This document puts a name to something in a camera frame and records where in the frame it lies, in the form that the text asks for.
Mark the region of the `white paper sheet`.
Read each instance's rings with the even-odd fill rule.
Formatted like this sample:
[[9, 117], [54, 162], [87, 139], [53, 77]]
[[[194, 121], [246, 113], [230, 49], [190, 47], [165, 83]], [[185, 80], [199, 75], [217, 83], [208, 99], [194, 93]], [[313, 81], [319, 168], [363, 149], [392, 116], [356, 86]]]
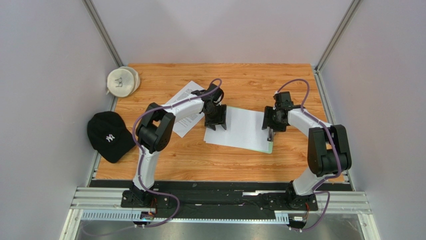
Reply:
[[247, 149], [271, 154], [273, 143], [268, 141], [268, 130], [262, 130], [264, 113], [228, 106], [226, 127], [207, 128], [204, 141], [208, 144]]

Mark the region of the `green clipboard folder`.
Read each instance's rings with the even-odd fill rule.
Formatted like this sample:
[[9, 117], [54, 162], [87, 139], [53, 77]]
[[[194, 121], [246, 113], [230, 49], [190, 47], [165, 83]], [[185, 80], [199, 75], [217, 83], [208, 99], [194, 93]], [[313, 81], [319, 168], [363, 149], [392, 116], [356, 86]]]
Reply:
[[262, 130], [264, 113], [243, 108], [232, 108], [233, 144], [239, 148], [271, 154], [273, 143], [268, 141], [268, 128]]

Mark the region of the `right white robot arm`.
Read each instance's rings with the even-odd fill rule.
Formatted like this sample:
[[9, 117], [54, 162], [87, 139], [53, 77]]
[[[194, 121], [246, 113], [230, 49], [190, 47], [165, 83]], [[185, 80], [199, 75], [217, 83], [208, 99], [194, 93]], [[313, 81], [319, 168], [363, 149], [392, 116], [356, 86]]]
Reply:
[[288, 91], [276, 92], [274, 106], [266, 106], [262, 130], [267, 130], [267, 141], [273, 142], [275, 133], [285, 132], [288, 126], [307, 136], [307, 169], [290, 183], [289, 192], [308, 196], [325, 182], [336, 178], [352, 166], [352, 156], [346, 128], [332, 125], [310, 114], [301, 104], [295, 105]]

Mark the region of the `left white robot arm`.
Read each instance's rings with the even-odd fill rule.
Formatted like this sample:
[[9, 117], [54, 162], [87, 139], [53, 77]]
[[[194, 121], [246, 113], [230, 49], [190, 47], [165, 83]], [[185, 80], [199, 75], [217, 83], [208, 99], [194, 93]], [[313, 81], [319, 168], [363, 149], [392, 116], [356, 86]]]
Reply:
[[193, 115], [204, 115], [204, 126], [215, 131], [227, 128], [227, 106], [222, 104], [222, 80], [214, 79], [207, 89], [192, 91], [187, 97], [170, 104], [151, 103], [134, 125], [132, 137], [139, 147], [139, 160], [133, 184], [141, 192], [158, 195], [152, 190], [161, 151], [169, 144], [174, 124]]

